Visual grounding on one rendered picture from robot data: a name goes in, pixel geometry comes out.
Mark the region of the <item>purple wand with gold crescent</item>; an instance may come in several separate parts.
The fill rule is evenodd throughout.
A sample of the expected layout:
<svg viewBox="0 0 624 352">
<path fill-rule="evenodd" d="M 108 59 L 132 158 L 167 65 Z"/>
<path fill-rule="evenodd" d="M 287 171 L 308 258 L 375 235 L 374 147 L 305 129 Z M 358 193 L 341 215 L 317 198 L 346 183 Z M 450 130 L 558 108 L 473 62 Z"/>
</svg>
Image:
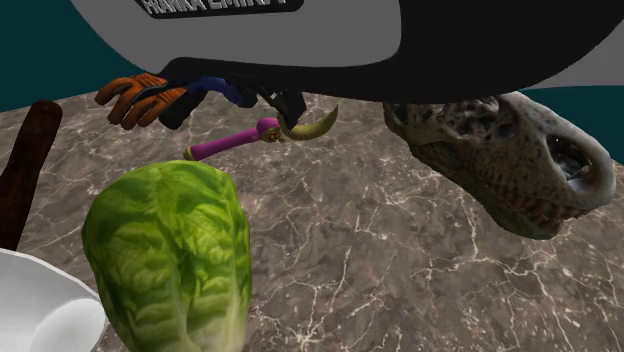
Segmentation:
<svg viewBox="0 0 624 352">
<path fill-rule="evenodd" d="M 218 140 L 187 146 L 183 157 L 188 161 L 201 161 L 217 153 L 258 141 L 265 143 L 284 142 L 286 138 L 295 141 L 313 140 L 326 134 L 337 120 L 339 106 L 324 118 L 311 124 L 296 125 L 286 131 L 280 114 L 276 118 L 262 118 L 252 128 Z"/>
</svg>

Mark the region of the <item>orange black blue work glove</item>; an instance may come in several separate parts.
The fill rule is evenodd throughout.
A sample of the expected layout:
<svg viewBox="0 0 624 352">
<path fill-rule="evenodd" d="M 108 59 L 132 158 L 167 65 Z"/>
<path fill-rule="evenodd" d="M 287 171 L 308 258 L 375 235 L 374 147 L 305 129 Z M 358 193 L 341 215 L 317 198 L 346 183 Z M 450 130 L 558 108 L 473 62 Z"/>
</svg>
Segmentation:
<svg viewBox="0 0 624 352">
<path fill-rule="evenodd" d="M 251 108 L 258 101 L 253 90 L 223 78 L 203 76 L 184 82 L 145 72 L 112 80 L 97 92 L 95 102 L 103 106 L 118 96 L 108 114 L 108 121 L 125 130 L 147 127 L 156 120 L 175 130 L 209 92 L 221 93 L 229 102 L 242 108 Z"/>
</svg>

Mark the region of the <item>green lettuce head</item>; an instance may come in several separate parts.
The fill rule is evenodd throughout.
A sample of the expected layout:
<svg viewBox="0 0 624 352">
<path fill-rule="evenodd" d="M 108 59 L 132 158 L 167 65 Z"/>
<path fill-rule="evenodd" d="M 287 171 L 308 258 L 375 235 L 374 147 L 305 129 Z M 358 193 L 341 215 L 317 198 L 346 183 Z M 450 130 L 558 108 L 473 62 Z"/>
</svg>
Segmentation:
<svg viewBox="0 0 624 352">
<path fill-rule="evenodd" d="M 94 199 L 81 230 L 108 320 L 128 352 L 242 352 L 250 229 L 232 177 L 167 161 Z"/>
</svg>

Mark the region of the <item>grey brown animal skull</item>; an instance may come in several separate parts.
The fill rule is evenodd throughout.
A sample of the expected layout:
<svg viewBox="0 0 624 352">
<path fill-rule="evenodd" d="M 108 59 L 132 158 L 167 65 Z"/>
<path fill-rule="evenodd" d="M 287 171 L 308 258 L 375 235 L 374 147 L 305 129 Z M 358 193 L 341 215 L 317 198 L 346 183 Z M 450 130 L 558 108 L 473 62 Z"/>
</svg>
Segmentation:
<svg viewBox="0 0 624 352">
<path fill-rule="evenodd" d="M 547 106 L 515 91 L 446 104 L 383 105 L 412 155 L 473 196 L 503 229 L 549 240 L 616 191 L 608 151 Z"/>
</svg>

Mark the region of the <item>dark brown wooden stick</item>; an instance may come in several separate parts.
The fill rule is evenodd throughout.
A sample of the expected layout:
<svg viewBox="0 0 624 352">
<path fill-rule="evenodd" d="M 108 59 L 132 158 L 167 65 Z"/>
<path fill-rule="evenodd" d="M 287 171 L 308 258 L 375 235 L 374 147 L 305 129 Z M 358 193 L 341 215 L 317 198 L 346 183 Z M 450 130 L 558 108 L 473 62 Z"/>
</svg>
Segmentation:
<svg viewBox="0 0 624 352">
<path fill-rule="evenodd" d="M 0 248 L 16 251 L 34 198 L 38 178 L 56 138 L 63 111 L 51 100 L 29 109 L 0 175 Z"/>
</svg>

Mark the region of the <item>white bowl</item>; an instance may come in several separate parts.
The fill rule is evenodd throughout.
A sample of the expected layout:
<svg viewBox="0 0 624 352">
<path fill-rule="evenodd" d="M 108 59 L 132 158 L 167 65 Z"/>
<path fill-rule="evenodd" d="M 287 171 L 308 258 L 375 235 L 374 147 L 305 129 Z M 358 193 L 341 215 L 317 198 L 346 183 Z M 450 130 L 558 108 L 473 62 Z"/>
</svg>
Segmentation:
<svg viewBox="0 0 624 352">
<path fill-rule="evenodd" d="M 96 352 L 98 294 L 37 257 L 0 248 L 0 352 Z"/>
</svg>

